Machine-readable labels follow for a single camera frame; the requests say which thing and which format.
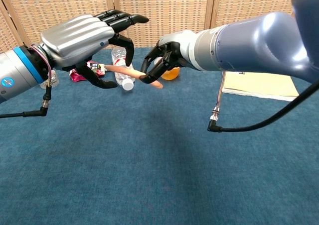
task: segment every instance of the blue carpet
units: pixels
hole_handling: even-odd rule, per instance
[[[136,49],[135,68],[148,50]],[[109,49],[93,59],[112,63]],[[218,134],[206,129],[221,73],[182,69],[162,90],[136,82],[129,93],[58,76],[47,117],[1,119],[1,225],[318,224],[318,93],[266,128]],[[0,113],[37,110],[43,93]],[[286,104],[223,94],[219,125]]]

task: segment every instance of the bottle cap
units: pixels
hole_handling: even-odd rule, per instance
[[[134,82],[130,78],[125,78],[122,81],[122,87],[125,91],[130,91],[134,87]]]

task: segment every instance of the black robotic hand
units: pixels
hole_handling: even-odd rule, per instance
[[[95,16],[81,15],[41,33],[41,42],[33,47],[47,58],[52,68],[63,71],[76,69],[96,87],[115,88],[115,82],[103,81],[97,77],[87,67],[87,61],[112,44],[126,48],[126,65],[129,66],[134,56],[134,44],[130,38],[119,33],[131,25],[148,21],[142,15],[131,15],[115,9]]]

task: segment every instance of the wicker room divider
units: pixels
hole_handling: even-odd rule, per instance
[[[40,32],[84,13],[116,8],[147,16],[123,32],[136,47],[153,47],[162,35],[195,32],[270,11],[292,12],[291,0],[2,0],[0,52],[39,41]]]

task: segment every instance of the paper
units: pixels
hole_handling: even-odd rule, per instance
[[[289,102],[299,95],[291,77],[268,73],[226,72],[222,91]]]

